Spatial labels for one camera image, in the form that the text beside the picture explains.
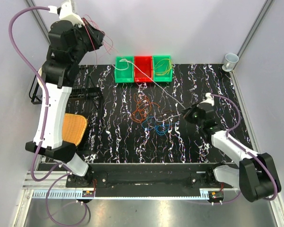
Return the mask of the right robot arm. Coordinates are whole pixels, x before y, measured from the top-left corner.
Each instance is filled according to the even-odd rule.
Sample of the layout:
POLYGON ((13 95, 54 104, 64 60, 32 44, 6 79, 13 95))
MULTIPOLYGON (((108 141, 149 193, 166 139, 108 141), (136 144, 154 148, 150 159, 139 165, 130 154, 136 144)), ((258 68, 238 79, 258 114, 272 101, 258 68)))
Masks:
POLYGON ((249 202, 272 201, 281 191, 273 157, 257 153, 234 139, 216 120, 212 104, 201 102, 182 111, 183 118, 199 128, 204 141, 226 154, 238 168, 217 166, 205 176, 210 187, 226 183, 238 188, 249 202))

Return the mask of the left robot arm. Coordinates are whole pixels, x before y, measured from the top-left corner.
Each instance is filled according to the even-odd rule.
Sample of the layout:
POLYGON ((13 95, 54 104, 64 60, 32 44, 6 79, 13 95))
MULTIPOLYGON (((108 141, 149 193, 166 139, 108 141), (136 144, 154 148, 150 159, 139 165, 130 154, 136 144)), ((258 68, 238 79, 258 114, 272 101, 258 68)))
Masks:
POLYGON ((88 164, 76 153, 76 145, 63 141, 62 124, 75 78, 80 71, 79 63, 86 53, 102 46, 105 34, 86 20, 82 25, 60 20, 51 25, 48 36, 50 45, 46 61, 39 70, 43 99, 38 128, 25 149, 62 162, 67 170, 76 175, 80 186, 88 187, 93 176, 88 173, 88 164))

